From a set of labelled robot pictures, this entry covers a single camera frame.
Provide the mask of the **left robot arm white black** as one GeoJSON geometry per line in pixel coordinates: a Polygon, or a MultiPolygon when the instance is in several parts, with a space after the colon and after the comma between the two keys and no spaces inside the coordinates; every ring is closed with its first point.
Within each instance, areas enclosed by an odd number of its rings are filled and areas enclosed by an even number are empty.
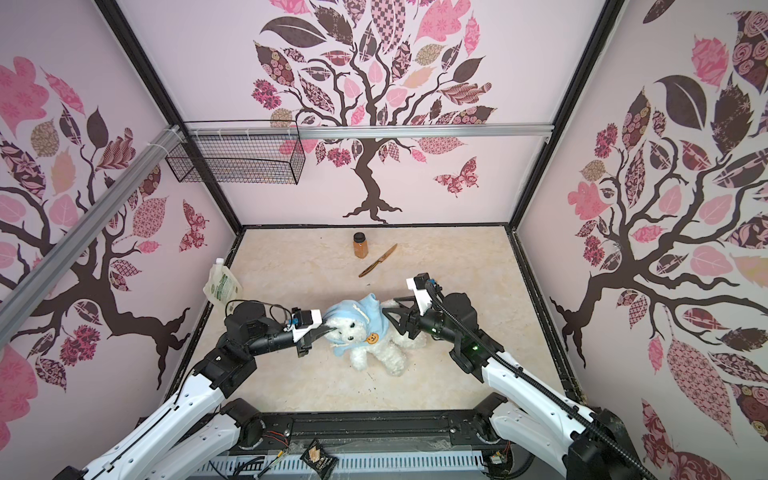
{"type": "Polygon", "coordinates": [[[332,328],[318,310],[288,312],[285,322],[268,316],[265,304],[242,301],[224,320],[226,332],[198,362],[182,386],[116,446],[79,470],[68,466],[58,479],[137,479],[204,415],[231,396],[256,370],[255,357],[291,347],[304,356],[332,328]]]}

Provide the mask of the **white teddy bear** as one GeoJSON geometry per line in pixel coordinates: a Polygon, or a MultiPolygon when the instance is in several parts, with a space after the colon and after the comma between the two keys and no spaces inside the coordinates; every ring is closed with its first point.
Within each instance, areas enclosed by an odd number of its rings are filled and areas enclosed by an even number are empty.
{"type": "Polygon", "coordinates": [[[378,360],[390,376],[401,376],[408,365],[405,350],[425,348],[424,337],[410,339],[400,334],[384,315],[385,308],[397,307],[392,300],[380,301],[373,293],[361,300],[343,300],[324,314],[324,324],[331,330],[324,338],[336,357],[347,355],[357,371],[368,368],[368,356],[378,360]]]}

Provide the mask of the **light blue bear hoodie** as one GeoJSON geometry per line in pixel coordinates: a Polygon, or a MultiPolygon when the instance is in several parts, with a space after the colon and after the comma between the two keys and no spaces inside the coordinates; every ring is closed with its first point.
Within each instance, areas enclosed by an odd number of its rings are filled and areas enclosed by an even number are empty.
{"type": "Polygon", "coordinates": [[[373,351],[388,341],[390,322],[382,314],[381,302],[371,293],[361,300],[343,300],[322,316],[325,325],[335,327],[324,338],[332,352],[342,357],[348,351],[373,351]]]}

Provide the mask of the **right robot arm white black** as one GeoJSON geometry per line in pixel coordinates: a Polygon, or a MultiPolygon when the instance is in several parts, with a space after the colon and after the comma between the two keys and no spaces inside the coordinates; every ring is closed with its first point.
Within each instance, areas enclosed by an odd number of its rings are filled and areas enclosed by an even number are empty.
{"type": "Polygon", "coordinates": [[[466,294],[400,297],[386,302],[382,313],[411,339],[428,334],[451,343],[453,361],[502,398],[488,419],[493,434],[522,447],[563,478],[652,478],[616,415],[567,398],[525,369],[479,327],[466,294]]]}

